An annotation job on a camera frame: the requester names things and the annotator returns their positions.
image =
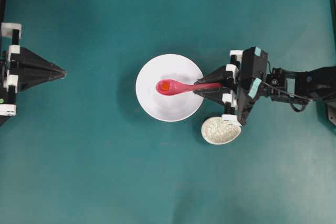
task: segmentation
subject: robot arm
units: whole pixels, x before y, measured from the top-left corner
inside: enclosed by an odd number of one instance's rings
[[[221,82],[222,88],[195,90],[194,93],[224,106],[222,119],[232,125],[245,125],[260,97],[289,103],[296,112],[311,101],[325,103],[328,119],[336,126],[336,67],[307,72],[273,68],[267,74],[268,54],[258,47],[230,52],[230,64],[220,67],[196,83]],[[295,92],[287,91],[287,79],[295,79]]]
[[[16,94],[66,76],[66,71],[19,45],[22,25],[2,23],[1,37],[12,39],[0,60],[0,125],[16,115]]]

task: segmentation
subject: cable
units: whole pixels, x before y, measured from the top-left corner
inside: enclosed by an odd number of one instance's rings
[[[331,96],[331,95],[333,95],[333,94],[335,94],[336,93],[336,91],[335,92],[331,92],[330,94],[327,94],[327,95],[325,95],[325,96],[322,96],[322,97],[320,97],[319,99],[317,99],[317,100],[323,100],[323,99],[325,99],[325,98],[327,98],[327,97],[329,97],[329,96]]]
[[[295,111],[295,112],[302,112],[304,111],[304,109],[306,108],[306,104],[303,104],[302,107],[300,109],[298,109],[297,107],[294,106],[293,103],[290,103],[290,107]]]
[[[309,101],[309,102],[312,101],[311,99],[309,99],[309,98],[307,98],[307,97],[302,97],[302,96],[300,96],[300,95],[293,94],[293,93],[289,93],[289,92],[287,92],[287,91],[278,89],[278,88],[276,88],[276,87],[274,87],[274,86],[272,86],[272,85],[270,85],[270,84],[268,84],[268,83],[266,83],[266,82],[264,82],[264,81],[262,81],[262,83],[265,84],[266,86],[270,87],[271,89],[277,90],[278,92],[281,92],[281,93],[284,93],[284,94],[287,94],[287,95],[292,95],[293,97],[297,97],[297,98],[300,98],[300,99],[303,99],[303,100],[307,100],[307,101]]]
[[[272,71],[271,71],[271,63],[269,63],[269,60],[267,61],[267,63],[268,63],[268,70],[269,70],[269,73],[272,74]]]

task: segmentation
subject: white bowl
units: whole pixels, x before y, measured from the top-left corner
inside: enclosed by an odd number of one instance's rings
[[[148,61],[140,70],[135,84],[136,97],[150,116],[164,122],[176,122],[194,114],[203,98],[193,92],[166,96],[158,93],[155,86],[163,79],[173,79],[193,84],[202,78],[199,67],[181,55],[160,55]]]

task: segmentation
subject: teal table surface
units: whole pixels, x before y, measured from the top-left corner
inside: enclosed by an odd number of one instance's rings
[[[336,222],[322,104],[295,113],[261,98],[240,137],[214,146],[201,125],[221,106],[164,123],[134,91],[166,53],[204,74],[252,46],[272,67],[334,66],[330,0],[7,0],[5,21],[68,76],[19,93],[0,128],[1,224]]]

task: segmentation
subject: white bracket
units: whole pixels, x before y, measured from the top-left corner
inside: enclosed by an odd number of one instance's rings
[[[226,68],[225,68],[225,71],[231,71],[233,74],[232,74],[232,77],[234,79],[234,81],[236,82],[236,77],[238,75],[238,68],[236,65],[233,65],[233,64],[227,64],[226,65]]]
[[[230,58],[231,58],[232,55],[235,55],[237,57],[237,61],[239,61],[240,64],[242,64],[241,60],[243,58],[243,50],[231,50],[230,51]]]
[[[11,54],[20,54],[20,46],[19,45],[10,45],[8,47],[8,61],[11,59]]]
[[[1,36],[6,38],[12,38],[13,29],[19,30],[19,39],[22,35],[22,25],[18,23],[1,23]]]
[[[16,115],[16,105],[0,104],[0,115],[14,116]]]
[[[6,88],[8,92],[8,86],[15,86],[15,93],[17,93],[17,83],[18,83],[19,76],[15,74],[10,74],[9,70],[7,71],[7,78],[4,81],[4,88]]]
[[[229,102],[231,103],[231,108],[238,109],[236,94],[235,92],[233,92],[233,90],[231,90],[230,94],[228,93],[223,94],[222,102],[224,103]]]

